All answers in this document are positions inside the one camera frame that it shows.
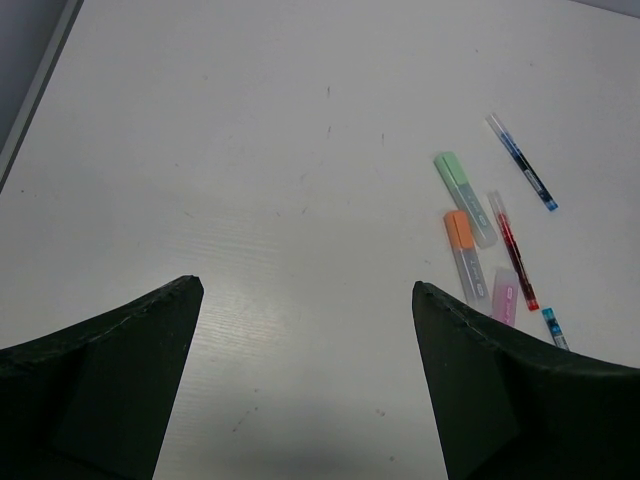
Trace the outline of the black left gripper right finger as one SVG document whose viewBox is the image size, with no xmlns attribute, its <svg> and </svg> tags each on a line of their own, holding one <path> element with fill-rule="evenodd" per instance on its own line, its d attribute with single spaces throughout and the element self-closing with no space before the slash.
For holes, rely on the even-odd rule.
<svg viewBox="0 0 640 480">
<path fill-rule="evenodd" d="M 563 350 L 430 283 L 412 312 L 451 479 L 635 479 L 639 372 Z"/>
</svg>

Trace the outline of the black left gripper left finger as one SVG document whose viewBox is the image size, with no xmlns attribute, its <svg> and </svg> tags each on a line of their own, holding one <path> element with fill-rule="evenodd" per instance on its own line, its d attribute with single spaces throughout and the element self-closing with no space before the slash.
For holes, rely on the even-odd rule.
<svg viewBox="0 0 640 480">
<path fill-rule="evenodd" d="M 2 349 L 2 478 L 152 478 L 203 296 L 182 276 Z"/>
</svg>

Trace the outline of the green highlighter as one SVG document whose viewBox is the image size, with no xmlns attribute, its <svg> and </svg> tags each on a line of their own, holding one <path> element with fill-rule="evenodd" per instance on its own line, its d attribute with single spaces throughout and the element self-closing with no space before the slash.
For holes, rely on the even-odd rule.
<svg viewBox="0 0 640 480">
<path fill-rule="evenodd" d="M 442 152 L 434 158 L 434 165 L 459 210 L 467 214 L 476 244 L 481 249 L 496 244 L 498 238 L 489 216 L 453 152 Z"/>
</svg>

